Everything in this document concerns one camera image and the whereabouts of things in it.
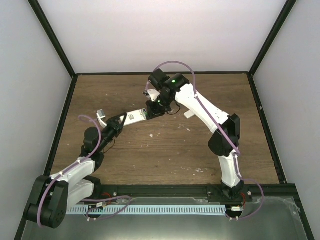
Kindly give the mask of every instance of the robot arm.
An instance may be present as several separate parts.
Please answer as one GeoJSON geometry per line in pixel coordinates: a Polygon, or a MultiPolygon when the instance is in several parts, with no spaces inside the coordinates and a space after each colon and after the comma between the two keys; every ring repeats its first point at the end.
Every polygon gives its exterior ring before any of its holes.
{"type": "MultiPolygon", "coordinates": [[[[231,145],[221,134],[220,130],[218,130],[216,124],[196,99],[194,88],[189,80],[180,73],[177,73],[173,77],[169,77],[165,75],[161,69],[154,71],[148,80],[155,89],[149,89],[144,93],[149,98],[149,101],[146,102],[147,109],[128,112],[128,118],[124,125],[127,126],[161,117],[165,113],[171,111],[170,105],[173,101],[187,107],[189,111],[184,114],[186,118],[196,115],[213,133],[208,142],[208,146],[210,150],[218,156],[220,162],[223,192],[228,198],[232,199],[243,187],[243,182],[237,176],[233,159],[233,154],[236,153],[236,151],[233,150],[231,145]]],[[[214,106],[199,92],[196,94],[204,107],[210,112],[224,132],[227,133],[228,137],[233,141],[233,144],[237,147],[240,139],[239,117],[236,114],[230,116],[228,113],[214,106]]],[[[105,117],[105,113],[102,110],[97,112],[98,121],[103,127],[106,126],[103,122],[105,117]]]]}
{"type": "Polygon", "coordinates": [[[40,221],[42,225],[53,229],[61,224],[70,207],[90,196],[92,198],[100,196],[100,180],[90,175],[101,166],[105,157],[101,151],[107,144],[112,142],[113,138],[117,138],[120,135],[126,118],[127,114],[124,113],[108,119],[106,127],[101,131],[99,145],[97,128],[88,128],[84,133],[83,146],[77,161],[59,173],[51,176],[39,176],[35,180],[24,209],[24,218],[37,222],[40,202],[50,183],[53,185],[45,196],[40,213],[40,221]],[[97,151],[90,158],[84,159],[97,145],[97,151]]]}

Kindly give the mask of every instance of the black metal frame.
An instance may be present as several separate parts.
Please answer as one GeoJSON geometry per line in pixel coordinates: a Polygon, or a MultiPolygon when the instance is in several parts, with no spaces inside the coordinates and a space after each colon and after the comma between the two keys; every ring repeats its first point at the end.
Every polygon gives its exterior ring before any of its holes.
{"type": "MultiPolygon", "coordinates": [[[[300,217],[304,226],[304,230],[307,234],[308,239],[313,240],[314,236],[311,231],[308,219],[306,217],[304,208],[300,201],[299,194],[297,192],[296,186],[294,184],[287,183],[284,170],[282,168],[278,152],[266,119],[266,115],[262,108],[262,104],[257,92],[257,88],[254,82],[254,75],[262,63],[265,55],[267,54],[270,46],[275,40],[278,32],[280,31],[282,25],[287,19],[290,11],[294,7],[297,0],[287,0],[282,11],[280,12],[273,28],[271,29],[265,43],[262,46],[256,60],[254,61],[249,72],[247,71],[206,71],[206,72],[196,72],[196,74],[247,74],[248,81],[252,90],[254,101],[257,107],[257,111],[260,116],[262,127],[267,139],[267,143],[270,149],[270,153],[274,162],[275,170],[279,179],[279,184],[262,184],[262,188],[266,197],[293,197],[296,205],[300,208],[300,217]]],[[[64,50],[62,49],[53,29],[51,28],[48,19],[46,18],[41,6],[37,0],[28,0],[32,9],[34,10],[36,16],[38,17],[41,25],[43,26],[45,32],[47,33],[49,39],[51,40],[54,48],[56,49],[59,57],[61,58],[65,68],[72,77],[72,82],[67,94],[67,98],[62,110],[62,115],[57,127],[57,131],[54,137],[52,148],[49,154],[47,165],[45,167],[44,175],[49,176],[51,172],[52,165],[56,156],[59,141],[63,132],[64,124],[67,118],[70,103],[73,97],[73,93],[76,87],[78,76],[81,75],[149,75],[150,72],[123,72],[123,73],[78,73],[75,74],[64,50]]],[[[220,185],[103,185],[103,191],[108,193],[117,193],[118,195],[130,195],[132,197],[206,197],[210,202],[220,202],[221,204],[230,204],[230,201],[221,198],[217,191],[220,185]]],[[[252,193],[251,197],[258,197],[261,195],[259,188],[256,185],[245,184],[244,190],[252,193]]],[[[26,226],[26,220],[22,219],[17,230],[15,239],[19,240],[22,238],[24,228],[26,226]]]]}

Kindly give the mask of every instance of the black cable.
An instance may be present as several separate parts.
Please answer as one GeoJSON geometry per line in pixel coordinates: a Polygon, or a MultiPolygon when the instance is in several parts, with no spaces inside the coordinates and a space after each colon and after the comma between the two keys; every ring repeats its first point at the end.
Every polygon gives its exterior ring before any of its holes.
{"type": "Polygon", "coordinates": [[[112,149],[116,144],[116,140],[113,139],[113,145],[107,150],[107,151],[104,151],[103,154],[107,153],[110,149],[112,149]]]}
{"type": "Polygon", "coordinates": [[[177,101],[174,101],[175,104],[177,105],[177,107],[179,108],[178,111],[176,111],[174,114],[169,113],[168,111],[166,112],[168,115],[176,115],[180,110],[181,110],[181,106],[178,104],[177,101]]]}

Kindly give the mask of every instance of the white backdrop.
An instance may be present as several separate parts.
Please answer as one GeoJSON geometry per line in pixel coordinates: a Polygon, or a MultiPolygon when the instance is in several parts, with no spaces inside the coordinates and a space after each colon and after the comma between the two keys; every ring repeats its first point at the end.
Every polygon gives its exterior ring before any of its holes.
{"type": "Polygon", "coordinates": [[[320,1],[297,1],[254,79],[288,182],[320,239],[320,1]]]}
{"type": "Polygon", "coordinates": [[[248,71],[285,2],[39,0],[76,73],[248,71]]]}
{"type": "Polygon", "coordinates": [[[0,0],[0,73],[0,239],[12,240],[71,83],[28,1],[0,0]]]}

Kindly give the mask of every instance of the wooden board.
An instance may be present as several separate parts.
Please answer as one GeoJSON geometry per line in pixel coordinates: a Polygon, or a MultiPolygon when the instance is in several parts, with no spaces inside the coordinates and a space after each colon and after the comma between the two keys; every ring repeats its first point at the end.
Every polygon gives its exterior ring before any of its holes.
{"type": "MultiPolygon", "coordinates": [[[[96,111],[103,109],[110,118],[145,108],[147,98],[142,92],[147,79],[147,75],[79,76],[52,173],[80,154],[84,132],[92,125],[79,121],[78,115],[95,118],[96,111]]],[[[263,184],[278,183],[247,76],[199,74],[196,86],[215,106],[240,117],[242,176],[263,184]]],[[[174,116],[126,126],[93,176],[103,184],[219,184],[219,160],[208,148],[212,134],[196,116],[186,119],[186,111],[182,107],[174,116]]]]}

